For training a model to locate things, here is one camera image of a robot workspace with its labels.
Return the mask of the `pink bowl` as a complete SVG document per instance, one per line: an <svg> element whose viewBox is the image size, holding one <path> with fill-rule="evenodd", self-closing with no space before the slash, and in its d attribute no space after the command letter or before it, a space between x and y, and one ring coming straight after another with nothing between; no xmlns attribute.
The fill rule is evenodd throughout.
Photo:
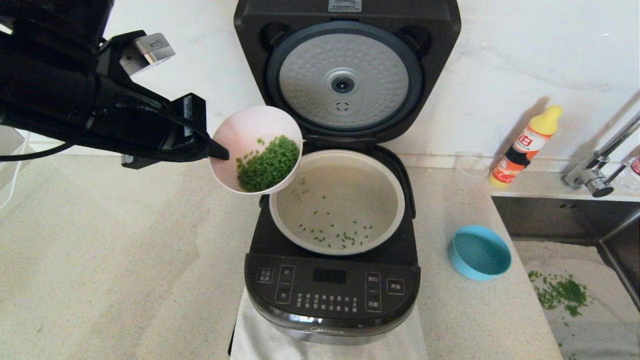
<svg viewBox="0 0 640 360"><path fill-rule="evenodd" d="M281 183L264 191L250 193L240 189L236 158L250 151L262 150L263 146L258 144L259 138L268 143L281 135L295 141L300 149L292 172ZM297 121L287 112L269 105L256 105L234 113L217 128L212 139L230 153L228 161L208 159L213 176L229 191L243 195L272 194L283 189L295 177L303 153L303 137Z"/></svg>

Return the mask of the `green chopped scallion pile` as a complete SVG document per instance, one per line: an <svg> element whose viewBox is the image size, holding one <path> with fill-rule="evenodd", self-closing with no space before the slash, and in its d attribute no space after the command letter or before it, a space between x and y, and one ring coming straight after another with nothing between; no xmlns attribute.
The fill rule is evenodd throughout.
<svg viewBox="0 0 640 360"><path fill-rule="evenodd" d="M268 143L259 137L257 143L262 149L236 158L238 186L249 193L266 191L283 182L300 155L297 143L284 135L275 136Z"/></svg>

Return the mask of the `black rice cooker lid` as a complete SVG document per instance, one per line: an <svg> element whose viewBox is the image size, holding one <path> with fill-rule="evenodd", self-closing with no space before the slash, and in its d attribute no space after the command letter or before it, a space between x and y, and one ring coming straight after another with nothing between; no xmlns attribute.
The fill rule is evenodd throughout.
<svg viewBox="0 0 640 360"><path fill-rule="evenodd" d="M462 27L457 0L238 0L233 25L265 104L352 149L410 129Z"/></svg>

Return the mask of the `beige inner pot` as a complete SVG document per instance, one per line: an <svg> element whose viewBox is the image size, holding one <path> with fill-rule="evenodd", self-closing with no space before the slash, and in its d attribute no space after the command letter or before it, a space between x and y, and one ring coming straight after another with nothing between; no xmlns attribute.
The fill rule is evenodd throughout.
<svg viewBox="0 0 640 360"><path fill-rule="evenodd" d="M322 193L356 203L373 223L372 239L361 248L323 250L296 235L294 221L304 203ZM330 149L301 157L294 179L272 194L269 209L275 226L293 244L325 256L350 256L381 246L400 228L406 209L402 185L381 161L363 153Z"/></svg>

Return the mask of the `chopped green vegetable pieces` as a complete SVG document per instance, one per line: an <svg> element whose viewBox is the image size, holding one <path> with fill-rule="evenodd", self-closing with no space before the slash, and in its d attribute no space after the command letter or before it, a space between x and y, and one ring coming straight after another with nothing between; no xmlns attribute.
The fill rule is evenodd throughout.
<svg viewBox="0 0 640 360"><path fill-rule="evenodd" d="M373 239L373 221L364 208L336 195L322 193L304 203L295 219L295 234L323 250L347 251Z"/></svg>

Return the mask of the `black rice cooker base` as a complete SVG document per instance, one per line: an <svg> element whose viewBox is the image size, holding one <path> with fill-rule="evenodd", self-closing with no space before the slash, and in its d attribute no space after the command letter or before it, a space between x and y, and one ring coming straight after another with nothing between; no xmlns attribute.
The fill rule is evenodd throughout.
<svg viewBox="0 0 640 360"><path fill-rule="evenodd" d="M324 150L331 148L306 145L304 155ZM406 200L398 230L364 253L314 253L286 239L270 212L272 194L264 194L244 261L244 282L254 309L284 335L354 346L384 337L414 309L421 282L416 205L407 169L392 151L380 145L333 150L368 155L398 178Z"/></svg>

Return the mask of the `white cloth under cooker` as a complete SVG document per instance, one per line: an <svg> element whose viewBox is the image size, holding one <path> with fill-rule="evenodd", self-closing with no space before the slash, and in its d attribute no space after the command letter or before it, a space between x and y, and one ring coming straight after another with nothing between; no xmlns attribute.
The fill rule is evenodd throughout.
<svg viewBox="0 0 640 360"><path fill-rule="evenodd" d="M418 309L381 339L361 345L298 341L279 332L250 303L243 289L230 360L430 360Z"/></svg>

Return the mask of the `blue bowl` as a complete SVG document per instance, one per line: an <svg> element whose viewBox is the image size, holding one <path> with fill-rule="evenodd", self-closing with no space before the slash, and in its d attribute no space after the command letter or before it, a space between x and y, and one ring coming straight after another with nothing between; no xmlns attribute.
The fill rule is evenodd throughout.
<svg viewBox="0 0 640 360"><path fill-rule="evenodd" d="M513 261L505 240L479 225L458 228L448 243L446 255L457 273L478 282L502 276Z"/></svg>

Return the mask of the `grey panel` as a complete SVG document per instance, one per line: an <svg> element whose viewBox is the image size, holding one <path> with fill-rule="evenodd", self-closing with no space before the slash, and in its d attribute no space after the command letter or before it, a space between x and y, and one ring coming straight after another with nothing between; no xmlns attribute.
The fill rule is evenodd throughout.
<svg viewBox="0 0 640 360"><path fill-rule="evenodd" d="M18 155L23 150L25 141L31 136L30 132L13 127L0 125L0 156ZM0 161L0 192L13 180L15 171L23 162Z"/></svg>

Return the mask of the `clear glass cup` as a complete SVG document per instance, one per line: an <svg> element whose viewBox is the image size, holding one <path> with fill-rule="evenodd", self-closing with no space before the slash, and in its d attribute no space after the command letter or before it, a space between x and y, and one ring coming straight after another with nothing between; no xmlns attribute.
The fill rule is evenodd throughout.
<svg viewBox="0 0 640 360"><path fill-rule="evenodd" d="M454 178L457 181L486 178L490 169L479 153L459 152L455 155Z"/></svg>

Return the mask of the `yellow orange detergent bottle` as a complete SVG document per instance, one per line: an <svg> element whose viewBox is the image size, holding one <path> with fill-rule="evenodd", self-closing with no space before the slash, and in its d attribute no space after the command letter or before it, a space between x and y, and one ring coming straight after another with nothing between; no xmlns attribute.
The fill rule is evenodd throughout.
<svg viewBox="0 0 640 360"><path fill-rule="evenodd" d="M551 105L532 117L489 174L490 184L500 189L508 187L555 135L562 114L562 107Z"/></svg>

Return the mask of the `chrome faucet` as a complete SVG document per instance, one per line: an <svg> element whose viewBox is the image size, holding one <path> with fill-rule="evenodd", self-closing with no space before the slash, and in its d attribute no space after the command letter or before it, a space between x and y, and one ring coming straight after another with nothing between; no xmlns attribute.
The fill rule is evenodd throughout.
<svg viewBox="0 0 640 360"><path fill-rule="evenodd" d="M610 162L610 155L638 130L640 130L640 110L636 111L611 139L570 168L570 171L562 176L562 183L574 191L585 187L592 197L603 198L615 191L614 180L621 177L627 169L640 177L640 148L630 152L610 175L602 171Z"/></svg>

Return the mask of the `green scallion bits on cloth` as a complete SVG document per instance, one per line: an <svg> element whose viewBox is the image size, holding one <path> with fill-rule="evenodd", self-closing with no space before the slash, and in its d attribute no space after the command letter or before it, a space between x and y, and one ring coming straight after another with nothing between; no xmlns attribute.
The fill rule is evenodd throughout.
<svg viewBox="0 0 640 360"><path fill-rule="evenodd" d="M544 310L562 310L575 318L582 315L583 308L595 301L595 297L589 294L588 287L578 283L575 276L566 271L546 273L533 269L528 271L527 276Z"/></svg>

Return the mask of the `clear bottle red label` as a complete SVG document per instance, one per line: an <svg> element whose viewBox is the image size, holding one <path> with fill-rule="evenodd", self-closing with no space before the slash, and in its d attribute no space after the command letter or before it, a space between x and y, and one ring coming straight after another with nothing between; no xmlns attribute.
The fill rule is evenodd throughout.
<svg viewBox="0 0 640 360"><path fill-rule="evenodd" d="M627 159L618 176L619 185L630 193L640 194L640 155Z"/></svg>

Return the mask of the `white cloth in sink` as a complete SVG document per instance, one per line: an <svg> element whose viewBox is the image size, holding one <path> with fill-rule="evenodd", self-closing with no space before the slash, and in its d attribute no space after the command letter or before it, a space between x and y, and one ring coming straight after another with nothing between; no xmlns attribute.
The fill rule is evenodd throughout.
<svg viewBox="0 0 640 360"><path fill-rule="evenodd" d="M526 274L567 272L594 296L578 317L541 306L563 360L640 360L640 311L596 247L550 241L514 246Z"/></svg>

